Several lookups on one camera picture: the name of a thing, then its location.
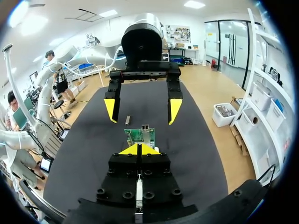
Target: man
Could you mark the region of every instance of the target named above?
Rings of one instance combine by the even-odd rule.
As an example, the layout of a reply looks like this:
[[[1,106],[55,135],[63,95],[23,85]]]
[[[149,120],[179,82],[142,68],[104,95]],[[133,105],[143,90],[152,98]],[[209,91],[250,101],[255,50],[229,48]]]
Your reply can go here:
[[[46,58],[49,62],[54,58],[54,56],[55,54],[52,50],[46,53]],[[58,93],[61,93],[63,97],[70,102],[70,104],[77,103],[77,100],[75,99],[72,91],[68,87],[67,80],[62,68],[54,74],[54,78],[56,79]]]
[[[8,125],[8,123],[10,123],[12,130],[15,132],[18,132],[20,130],[20,127],[16,123],[13,115],[14,115],[14,112],[19,108],[19,105],[18,105],[18,101],[16,100],[16,98],[14,96],[13,91],[10,91],[8,93],[7,99],[8,99],[10,109],[8,111],[9,120],[6,120],[6,122],[7,122],[6,125]]]
[[[2,131],[7,130],[4,125],[6,116],[6,110],[2,104],[0,104],[0,130]],[[21,179],[25,179],[32,187],[38,187],[39,189],[44,188],[44,182],[42,181],[45,180],[44,173],[41,171],[32,155],[25,149],[11,149],[4,142],[0,142],[0,159],[4,161],[6,168],[10,173],[15,173]],[[34,170],[42,180],[38,179],[29,168]]]

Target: glass door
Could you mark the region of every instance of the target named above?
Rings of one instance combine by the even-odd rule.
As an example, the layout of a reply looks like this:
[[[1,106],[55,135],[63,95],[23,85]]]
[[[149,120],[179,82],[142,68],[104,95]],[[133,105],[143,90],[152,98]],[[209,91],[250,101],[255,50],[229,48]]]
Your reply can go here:
[[[218,64],[219,57],[219,30],[218,22],[205,23],[206,26],[206,58],[209,63],[213,60]]]
[[[248,58],[247,24],[242,21],[221,21],[219,24],[219,71],[242,87]]]

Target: green circuit board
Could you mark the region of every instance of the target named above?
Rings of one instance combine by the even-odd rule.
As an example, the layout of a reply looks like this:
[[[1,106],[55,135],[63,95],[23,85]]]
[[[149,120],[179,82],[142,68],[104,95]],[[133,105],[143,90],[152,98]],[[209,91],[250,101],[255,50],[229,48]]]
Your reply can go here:
[[[149,128],[148,125],[143,125],[142,128],[125,129],[128,136],[127,142],[129,146],[135,143],[145,143],[155,149],[155,129]]]

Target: black table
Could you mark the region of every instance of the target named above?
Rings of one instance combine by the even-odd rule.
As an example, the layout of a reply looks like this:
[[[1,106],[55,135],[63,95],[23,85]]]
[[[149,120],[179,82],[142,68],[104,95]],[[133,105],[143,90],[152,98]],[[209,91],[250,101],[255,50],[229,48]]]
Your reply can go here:
[[[124,123],[129,128],[149,124],[156,129],[156,146],[166,152],[183,192],[183,204],[198,209],[228,195],[222,162],[213,137],[193,98],[183,84],[183,103],[175,122],[167,122],[167,84],[162,81],[124,84],[117,124],[109,120],[104,103],[107,88],[99,89],[73,124],[59,149],[44,189],[44,199],[67,214],[82,197],[95,201],[112,153],[127,148]]]

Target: white shirt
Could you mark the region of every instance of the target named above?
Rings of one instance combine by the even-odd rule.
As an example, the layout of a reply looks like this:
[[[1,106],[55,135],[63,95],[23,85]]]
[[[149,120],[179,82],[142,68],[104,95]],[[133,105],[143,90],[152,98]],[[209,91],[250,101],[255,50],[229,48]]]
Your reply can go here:
[[[4,109],[2,104],[0,104],[0,119],[3,122],[2,124],[4,124],[4,125],[5,125],[5,115],[6,114],[7,114],[7,111]],[[6,131],[6,128],[2,124],[0,124],[0,130]],[[5,144],[5,142],[0,142],[0,143],[1,143],[0,159],[2,159],[5,162],[7,169],[9,169],[14,162],[15,155],[17,154],[17,150],[11,149],[7,145],[2,145],[2,144]]]
[[[14,111],[11,108],[8,110],[8,115],[10,119],[10,125],[14,129],[18,124],[14,119]]]

